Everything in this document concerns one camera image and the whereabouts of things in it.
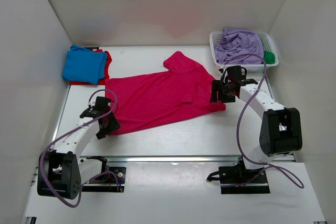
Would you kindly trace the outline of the magenta t shirt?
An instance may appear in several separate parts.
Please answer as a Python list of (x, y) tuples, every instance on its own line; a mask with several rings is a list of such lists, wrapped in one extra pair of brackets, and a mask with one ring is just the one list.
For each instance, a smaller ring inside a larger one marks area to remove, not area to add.
[(210, 101), (212, 81), (198, 62), (177, 51), (163, 62), (164, 72), (105, 81), (106, 96), (117, 95), (116, 118), (122, 135), (225, 111)]

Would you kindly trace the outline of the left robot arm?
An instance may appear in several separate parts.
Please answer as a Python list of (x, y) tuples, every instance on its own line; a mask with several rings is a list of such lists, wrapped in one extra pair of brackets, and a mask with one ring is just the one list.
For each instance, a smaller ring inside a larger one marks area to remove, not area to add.
[(39, 158), (37, 193), (40, 196), (75, 199), (84, 183), (104, 181), (110, 168), (103, 156), (81, 156), (91, 140), (100, 140), (118, 130), (120, 124), (113, 112), (116, 100), (96, 97), (80, 114), (75, 128), (48, 148)]

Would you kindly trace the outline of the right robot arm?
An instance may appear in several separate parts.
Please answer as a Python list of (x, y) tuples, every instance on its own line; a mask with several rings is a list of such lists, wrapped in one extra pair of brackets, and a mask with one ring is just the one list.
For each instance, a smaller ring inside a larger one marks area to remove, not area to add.
[(254, 170), (268, 165), (279, 155), (301, 150), (302, 132), (300, 113), (296, 108), (287, 108), (276, 102), (261, 90), (261, 82), (247, 78), (247, 70), (242, 66), (232, 66), (224, 70), (219, 80), (212, 81), (211, 102), (233, 103), (240, 99), (261, 119), (258, 144), (250, 153), (243, 152), (240, 143), (240, 113), (236, 126), (236, 141), (241, 153), (241, 163), (235, 169), (236, 178), (248, 182)]

